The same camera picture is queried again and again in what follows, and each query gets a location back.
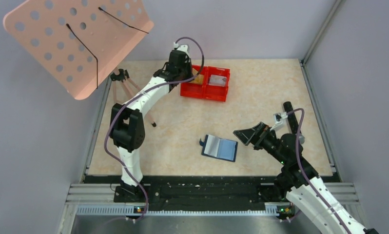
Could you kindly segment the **navy blue card holder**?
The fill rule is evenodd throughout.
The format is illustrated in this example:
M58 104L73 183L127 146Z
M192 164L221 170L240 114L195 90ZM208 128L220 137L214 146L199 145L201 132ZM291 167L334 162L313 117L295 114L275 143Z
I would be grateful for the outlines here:
M207 134L204 139L199 139L199 145L202 147L203 156L229 162L236 161L237 141Z

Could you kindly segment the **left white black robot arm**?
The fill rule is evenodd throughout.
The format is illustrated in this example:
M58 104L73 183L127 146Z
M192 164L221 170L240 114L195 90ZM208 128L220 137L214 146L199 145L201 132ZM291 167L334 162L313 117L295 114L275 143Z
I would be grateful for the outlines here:
M145 139L144 117L174 87L192 78L188 46L181 45L170 52L169 60L153 74L141 91L129 101L112 107L107 138L113 140L119 153L116 160L122 166L118 191L125 193L131 201L139 201L147 195L140 183L143 175L139 149Z

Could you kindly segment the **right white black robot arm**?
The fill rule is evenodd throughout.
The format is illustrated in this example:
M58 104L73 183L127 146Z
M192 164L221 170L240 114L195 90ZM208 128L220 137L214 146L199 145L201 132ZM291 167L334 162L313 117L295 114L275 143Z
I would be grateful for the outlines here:
M274 196L293 203L323 234L375 234L357 221L334 197L318 172L302 156L299 138L301 123L292 134L277 138L266 124L243 130L234 135L246 146L265 150L282 164L274 180Z

